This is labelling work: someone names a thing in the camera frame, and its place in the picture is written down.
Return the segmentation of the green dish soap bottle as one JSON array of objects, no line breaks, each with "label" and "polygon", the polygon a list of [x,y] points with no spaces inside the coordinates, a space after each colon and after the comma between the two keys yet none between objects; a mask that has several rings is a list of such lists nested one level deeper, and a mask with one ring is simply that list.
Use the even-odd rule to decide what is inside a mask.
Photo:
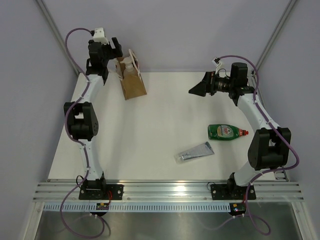
[{"label": "green dish soap bottle", "polygon": [[229,124],[210,124],[207,133],[210,140],[217,141],[232,141],[249,134],[247,130]]}]

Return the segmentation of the beige pump bottle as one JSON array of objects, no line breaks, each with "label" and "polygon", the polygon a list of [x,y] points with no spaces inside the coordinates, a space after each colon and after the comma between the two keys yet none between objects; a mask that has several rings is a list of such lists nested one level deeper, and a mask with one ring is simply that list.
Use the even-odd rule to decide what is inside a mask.
[{"label": "beige pump bottle", "polygon": [[125,69],[123,71],[124,78],[127,76],[138,76],[138,71],[134,67],[133,60],[131,57],[125,57],[120,63],[125,65]]}]

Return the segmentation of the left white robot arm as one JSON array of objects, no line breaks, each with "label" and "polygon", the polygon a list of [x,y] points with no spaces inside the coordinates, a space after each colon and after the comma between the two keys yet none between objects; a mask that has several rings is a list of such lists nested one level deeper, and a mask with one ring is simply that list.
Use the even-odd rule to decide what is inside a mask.
[{"label": "left white robot arm", "polygon": [[111,40],[111,43],[88,42],[85,87],[77,100],[66,102],[63,106],[66,133],[79,147],[83,163],[84,177],[78,184],[80,200],[111,200],[114,190],[107,185],[98,160],[95,137],[99,131],[99,122],[93,106],[98,91],[106,84],[109,61],[123,56],[118,39],[113,37]]}]

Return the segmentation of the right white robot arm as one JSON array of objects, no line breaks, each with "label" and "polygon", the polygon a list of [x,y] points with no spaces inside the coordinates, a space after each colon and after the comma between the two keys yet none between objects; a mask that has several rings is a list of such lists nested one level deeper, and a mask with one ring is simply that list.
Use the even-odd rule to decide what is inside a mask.
[{"label": "right white robot arm", "polygon": [[225,184],[211,184],[213,200],[254,200],[253,182],[259,177],[281,170],[288,162],[291,131],[275,123],[261,106],[255,89],[248,85],[248,66],[234,62],[228,76],[221,77],[220,69],[209,71],[188,92],[205,97],[217,92],[229,98],[248,120],[253,138],[247,151],[247,162],[233,172]]}]

